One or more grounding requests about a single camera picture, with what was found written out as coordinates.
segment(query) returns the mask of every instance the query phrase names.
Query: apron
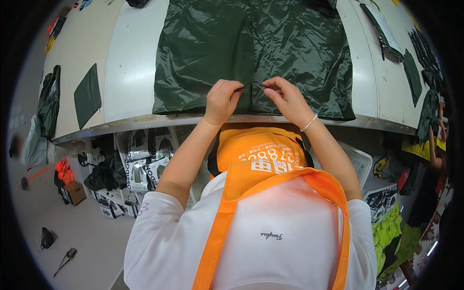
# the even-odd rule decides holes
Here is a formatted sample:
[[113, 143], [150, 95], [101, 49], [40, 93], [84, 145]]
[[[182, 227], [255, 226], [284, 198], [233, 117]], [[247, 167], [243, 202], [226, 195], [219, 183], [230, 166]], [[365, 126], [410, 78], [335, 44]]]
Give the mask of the apron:
[[193, 290], [210, 289], [237, 202], [298, 176], [302, 176], [314, 190], [343, 212], [342, 245], [332, 289], [344, 288], [349, 254], [348, 207], [345, 193], [340, 183], [330, 174], [302, 166], [306, 165], [306, 161], [301, 158], [304, 152], [294, 139], [296, 136], [295, 133], [278, 128], [227, 130], [220, 134], [221, 145], [217, 147], [216, 154], [217, 167], [218, 170], [227, 170], [226, 183], [201, 256]]

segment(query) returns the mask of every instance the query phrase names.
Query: bracelet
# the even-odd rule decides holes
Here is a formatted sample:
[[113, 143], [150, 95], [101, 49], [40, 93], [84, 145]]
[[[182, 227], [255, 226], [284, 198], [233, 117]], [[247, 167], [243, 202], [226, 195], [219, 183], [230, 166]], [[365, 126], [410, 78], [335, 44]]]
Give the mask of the bracelet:
[[314, 118], [308, 123], [308, 125], [304, 126], [304, 128], [300, 128], [300, 131], [302, 132], [306, 131], [311, 126], [311, 124], [314, 122], [316, 118], [317, 118], [317, 114], [314, 115]]

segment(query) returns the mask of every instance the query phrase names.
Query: fluorescent light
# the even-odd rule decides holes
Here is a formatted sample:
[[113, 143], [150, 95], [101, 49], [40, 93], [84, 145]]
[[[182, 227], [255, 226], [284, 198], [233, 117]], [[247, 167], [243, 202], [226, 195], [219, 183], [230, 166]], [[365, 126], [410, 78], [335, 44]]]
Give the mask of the fluorescent light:
[[405, 283], [406, 283], [407, 280], [404, 280], [403, 282], [401, 282], [401, 284], [398, 286], [398, 288], [401, 288], [401, 286], [403, 286]]
[[436, 241], [436, 242], [433, 244], [432, 248], [431, 248], [430, 251], [427, 253], [427, 257], [430, 255], [430, 253], [432, 253], [433, 249], [435, 249], [435, 247], [437, 246], [437, 244], [438, 244], [438, 241]]

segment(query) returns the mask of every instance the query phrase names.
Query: lime green clothing pile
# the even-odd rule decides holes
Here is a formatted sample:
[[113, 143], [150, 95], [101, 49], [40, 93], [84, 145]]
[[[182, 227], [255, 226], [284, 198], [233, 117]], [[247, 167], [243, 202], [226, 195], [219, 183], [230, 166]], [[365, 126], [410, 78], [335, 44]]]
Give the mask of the lime green clothing pile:
[[377, 278], [377, 281], [386, 278], [386, 276], [393, 273], [401, 264], [411, 259], [419, 245], [419, 239], [420, 228], [411, 227], [406, 224], [403, 227], [400, 247], [396, 253], [396, 257], [398, 257], [398, 259], [382, 272], [382, 274]]
[[377, 275], [383, 268], [385, 263], [384, 248], [388, 246], [392, 240], [401, 234], [401, 216], [398, 204], [387, 213], [384, 220], [377, 225], [372, 226], [372, 234], [374, 235], [375, 254], [377, 256]]

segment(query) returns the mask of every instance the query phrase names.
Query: work table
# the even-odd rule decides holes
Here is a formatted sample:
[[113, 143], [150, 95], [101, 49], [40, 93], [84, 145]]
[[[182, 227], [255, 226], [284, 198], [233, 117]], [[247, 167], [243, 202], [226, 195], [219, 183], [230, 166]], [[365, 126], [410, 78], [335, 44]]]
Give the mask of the work table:
[[[401, 49], [423, 70], [409, 38], [414, 28], [405, 8], [391, 0], [377, 0]], [[72, 9], [47, 54], [44, 75], [61, 65], [60, 108], [54, 143], [141, 128], [196, 124], [200, 115], [152, 115], [158, 39], [169, 0], [149, 1], [142, 9], [123, 0], [94, 1], [82, 11]], [[385, 53], [382, 60], [377, 31], [355, 0], [339, 0], [353, 62], [352, 107], [357, 119], [323, 120], [328, 125], [361, 127], [414, 134], [428, 91], [415, 108], [403, 64]], [[82, 130], [77, 124], [74, 91], [97, 64], [102, 107]], [[281, 116], [234, 115], [229, 122], [287, 122]]]

